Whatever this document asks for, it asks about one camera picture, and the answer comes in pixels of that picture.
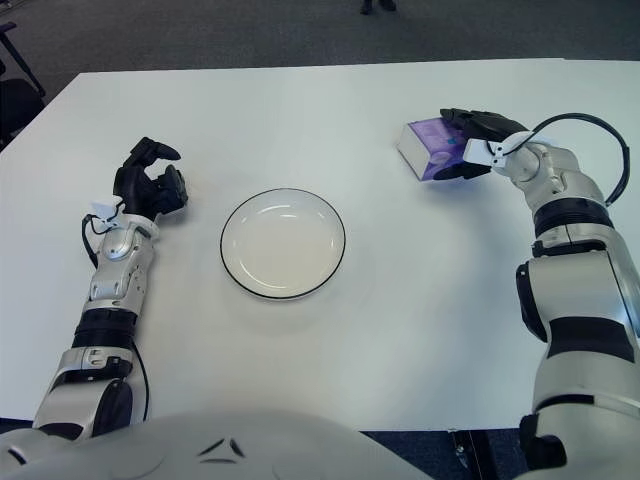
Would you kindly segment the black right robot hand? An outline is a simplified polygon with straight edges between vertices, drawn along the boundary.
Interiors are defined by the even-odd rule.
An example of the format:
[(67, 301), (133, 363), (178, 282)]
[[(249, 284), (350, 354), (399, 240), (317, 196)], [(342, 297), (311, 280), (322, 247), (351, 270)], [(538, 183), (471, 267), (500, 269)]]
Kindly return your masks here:
[[(524, 125), (494, 112), (450, 108), (441, 109), (440, 115), (449, 127), (458, 130), (466, 140), (473, 138), (502, 142), (512, 134), (527, 131)], [(485, 175), (490, 170), (490, 166), (461, 161), (438, 171), (434, 180), (469, 180)]]

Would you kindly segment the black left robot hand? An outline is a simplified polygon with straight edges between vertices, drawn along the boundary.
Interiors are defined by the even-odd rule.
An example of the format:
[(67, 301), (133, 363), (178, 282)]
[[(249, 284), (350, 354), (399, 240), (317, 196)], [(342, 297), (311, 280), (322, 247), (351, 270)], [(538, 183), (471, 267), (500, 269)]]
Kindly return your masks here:
[(172, 147), (143, 137), (115, 175), (113, 194), (124, 201), (124, 212), (154, 221), (160, 214), (169, 214), (185, 207), (188, 194), (179, 170), (169, 165), (155, 179), (145, 172), (157, 160), (180, 159), (180, 154)]

